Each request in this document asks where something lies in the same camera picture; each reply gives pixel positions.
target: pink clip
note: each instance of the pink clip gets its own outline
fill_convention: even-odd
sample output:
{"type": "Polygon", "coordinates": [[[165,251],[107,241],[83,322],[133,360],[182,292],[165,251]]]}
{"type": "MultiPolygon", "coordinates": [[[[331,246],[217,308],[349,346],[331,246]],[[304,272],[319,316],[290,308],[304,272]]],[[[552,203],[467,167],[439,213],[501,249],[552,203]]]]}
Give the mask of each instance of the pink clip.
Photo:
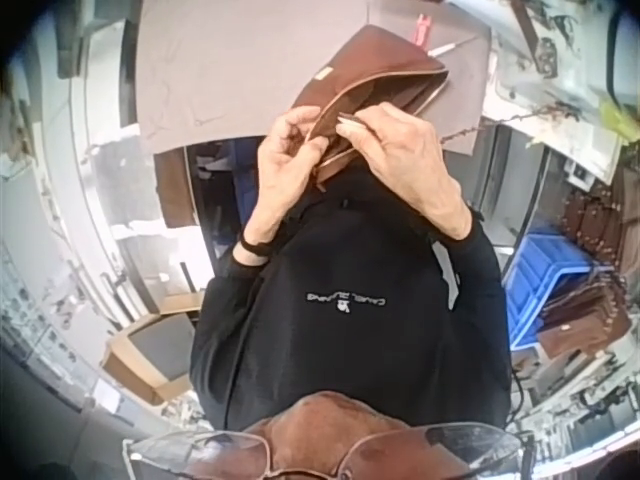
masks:
{"type": "Polygon", "coordinates": [[[416,25],[416,30],[413,33],[413,43],[420,48],[427,48],[427,42],[429,41],[429,31],[431,30],[431,17],[425,17],[420,14],[416,25]]]}

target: eyeglasses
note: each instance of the eyeglasses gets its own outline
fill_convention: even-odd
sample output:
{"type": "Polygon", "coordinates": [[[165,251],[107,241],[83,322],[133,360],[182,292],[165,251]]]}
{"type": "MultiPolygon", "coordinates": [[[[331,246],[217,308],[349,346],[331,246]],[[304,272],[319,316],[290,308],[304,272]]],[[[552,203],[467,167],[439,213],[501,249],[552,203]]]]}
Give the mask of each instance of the eyeglasses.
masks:
{"type": "Polygon", "coordinates": [[[171,433],[131,445],[125,461],[131,462],[138,480],[172,478],[167,474],[193,480],[266,480],[283,475],[321,480],[453,480],[516,472],[528,479],[532,456],[532,441],[465,422],[365,437],[349,449],[331,475],[305,468],[273,470],[268,442],[240,432],[171,433]]]}

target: blue plastic crate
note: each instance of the blue plastic crate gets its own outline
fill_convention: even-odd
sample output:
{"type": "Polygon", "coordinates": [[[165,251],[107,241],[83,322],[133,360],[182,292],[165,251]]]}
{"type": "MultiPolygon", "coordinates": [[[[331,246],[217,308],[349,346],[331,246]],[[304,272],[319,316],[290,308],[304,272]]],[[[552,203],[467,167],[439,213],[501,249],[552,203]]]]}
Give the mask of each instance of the blue plastic crate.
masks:
{"type": "Polygon", "coordinates": [[[565,237],[554,233],[527,234],[516,255],[505,279],[511,350],[537,342],[536,333],[542,325],[540,310],[564,276],[603,269],[565,237]]]}

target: sleeve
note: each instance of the sleeve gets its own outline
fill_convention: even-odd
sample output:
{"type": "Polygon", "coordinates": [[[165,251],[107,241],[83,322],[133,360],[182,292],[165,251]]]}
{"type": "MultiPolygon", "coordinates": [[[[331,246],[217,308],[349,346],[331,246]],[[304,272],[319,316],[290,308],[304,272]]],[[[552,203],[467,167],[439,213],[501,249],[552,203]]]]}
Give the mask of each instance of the sleeve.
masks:
{"type": "Polygon", "coordinates": [[[207,285],[191,348],[190,379],[207,419],[220,428],[227,385],[242,327],[261,267],[247,267],[229,256],[223,275],[207,285]]]}
{"type": "Polygon", "coordinates": [[[498,259],[480,221],[464,240],[443,241],[458,279],[452,328],[460,341],[503,387],[511,384],[507,304],[498,259]]]}

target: cable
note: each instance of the cable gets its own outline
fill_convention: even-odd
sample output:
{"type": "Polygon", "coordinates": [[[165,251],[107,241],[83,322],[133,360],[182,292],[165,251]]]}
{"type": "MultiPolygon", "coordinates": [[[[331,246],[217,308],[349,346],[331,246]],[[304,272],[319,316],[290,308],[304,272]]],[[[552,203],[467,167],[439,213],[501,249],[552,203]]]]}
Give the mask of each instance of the cable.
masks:
{"type": "Polygon", "coordinates": [[[520,410],[522,410],[522,406],[524,405],[524,389],[522,388],[522,383],[520,383],[520,378],[518,377],[518,375],[516,375],[516,371],[514,370],[513,365],[511,366],[511,375],[513,375],[513,378],[516,381],[516,385],[518,385],[518,392],[520,392],[520,402],[518,402],[518,406],[515,408],[515,410],[513,410],[513,412],[511,412],[511,414],[507,418],[507,427],[513,423],[518,413],[520,413],[520,410]]]}

